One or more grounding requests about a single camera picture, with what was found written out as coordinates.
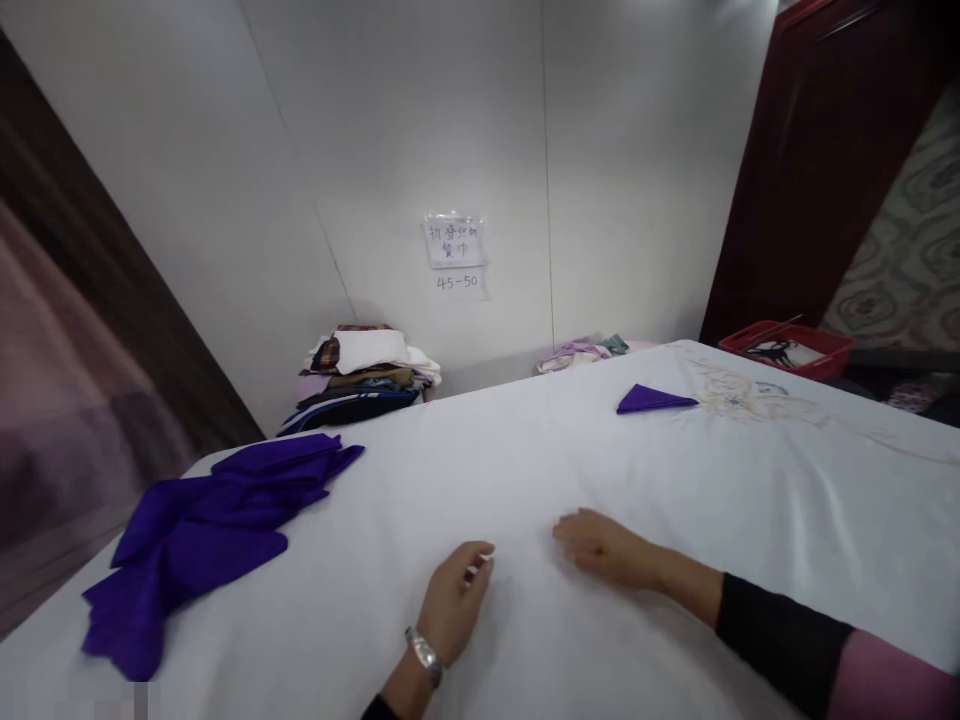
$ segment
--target pink sleeve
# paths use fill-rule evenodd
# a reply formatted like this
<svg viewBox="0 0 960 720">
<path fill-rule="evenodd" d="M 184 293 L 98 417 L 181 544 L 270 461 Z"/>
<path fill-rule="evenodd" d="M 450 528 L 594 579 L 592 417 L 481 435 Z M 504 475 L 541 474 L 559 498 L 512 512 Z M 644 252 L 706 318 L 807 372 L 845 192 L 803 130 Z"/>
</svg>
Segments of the pink sleeve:
<svg viewBox="0 0 960 720">
<path fill-rule="evenodd" d="M 840 655 L 827 720 L 957 720 L 960 679 L 856 630 Z"/>
</svg>

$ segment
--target white table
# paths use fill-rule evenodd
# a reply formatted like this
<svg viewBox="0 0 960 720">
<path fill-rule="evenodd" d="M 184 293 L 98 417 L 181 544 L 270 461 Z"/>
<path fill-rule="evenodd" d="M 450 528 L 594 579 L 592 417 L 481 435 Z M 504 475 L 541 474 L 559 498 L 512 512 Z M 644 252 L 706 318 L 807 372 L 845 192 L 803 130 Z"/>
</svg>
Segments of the white table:
<svg viewBox="0 0 960 720">
<path fill-rule="evenodd" d="M 635 382 L 702 404 L 618 416 Z M 497 544 L 496 572 L 432 717 L 794 715 L 668 601 L 569 568 L 550 528 L 581 505 L 960 667 L 953 428 L 681 341 L 341 434 L 367 452 L 285 526 L 289 550 L 168 621 L 163 665 L 139 690 L 151 719 L 357 717 L 434 566 L 478 538 Z M 79 650 L 80 593 L 114 545 L 0 646 L 4 720 L 132 717 L 132 685 Z"/>
</svg>

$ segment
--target patterned wallpaper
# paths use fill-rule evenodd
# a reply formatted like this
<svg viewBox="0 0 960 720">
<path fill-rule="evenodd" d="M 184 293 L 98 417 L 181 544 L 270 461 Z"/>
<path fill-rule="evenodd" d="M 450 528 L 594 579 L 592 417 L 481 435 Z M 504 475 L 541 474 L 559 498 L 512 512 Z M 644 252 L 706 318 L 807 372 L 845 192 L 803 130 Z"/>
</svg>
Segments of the patterned wallpaper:
<svg viewBox="0 0 960 720">
<path fill-rule="evenodd" d="M 860 348 L 960 352 L 960 81 L 917 139 L 821 327 Z"/>
</svg>

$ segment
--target purple cloth pile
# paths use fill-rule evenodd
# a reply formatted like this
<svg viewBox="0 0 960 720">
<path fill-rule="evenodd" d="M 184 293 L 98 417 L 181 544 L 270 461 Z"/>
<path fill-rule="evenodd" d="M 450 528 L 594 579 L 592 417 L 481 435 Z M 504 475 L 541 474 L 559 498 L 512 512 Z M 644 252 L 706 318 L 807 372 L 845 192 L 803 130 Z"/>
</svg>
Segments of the purple cloth pile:
<svg viewBox="0 0 960 720">
<path fill-rule="evenodd" d="M 363 452 L 340 437 L 310 435 L 244 448 L 208 477 L 170 480 L 144 494 L 113 556 L 119 571 L 83 596 L 83 643 L 133 681 L 163 657 L 164 618 L 287 549 L 278 527 L 330 493 L 325 486 Z"/>
</svg>

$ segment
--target red basket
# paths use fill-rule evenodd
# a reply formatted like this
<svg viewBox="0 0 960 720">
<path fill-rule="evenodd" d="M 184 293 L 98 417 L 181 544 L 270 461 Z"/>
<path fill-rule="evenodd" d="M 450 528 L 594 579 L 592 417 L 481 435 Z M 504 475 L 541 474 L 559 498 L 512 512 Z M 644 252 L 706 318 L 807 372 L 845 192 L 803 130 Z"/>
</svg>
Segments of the red basket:
<svg viewBox="0 0 960 720">
<path fill-rule="evenodd" d="M 803 327 L 802 325 L 787 325 L 782 330 L 778 330 L 773 335 L 763 337 L 760 340 L 760 342 L 793 340 L 811 350 L 823 353 L 822 358 L 807 363 L 806 365 L 801 365 L 798 368 L 780 367 L 756 355 L 750 355 L 744 352 L 747 348 L 751 347 L 764 332 L 777 325 L 779 325 L 779 323 L 773 320 L 761 320 L 745 330 L 741 330 L 730 337 L 724 338 L 720 341 L 720 347 L 734 355 L 740 355 L 749 360 L 761 362 L 764 365 L 775 367 L 777 370 L 783 370 L 784 372 L 809 378 L 810 380 L 827 382 L 828 380 L 836 380 L 840 377 L 843 369 L 847 366 L 847 360 L 850 359 L 850 350 L 853 349 L 854 344 L 852 338 L 844 335 L 836 335 L 834 333 L 824 332 L 823 330 L 816 330 L 815 328 Z"/>
</svg>

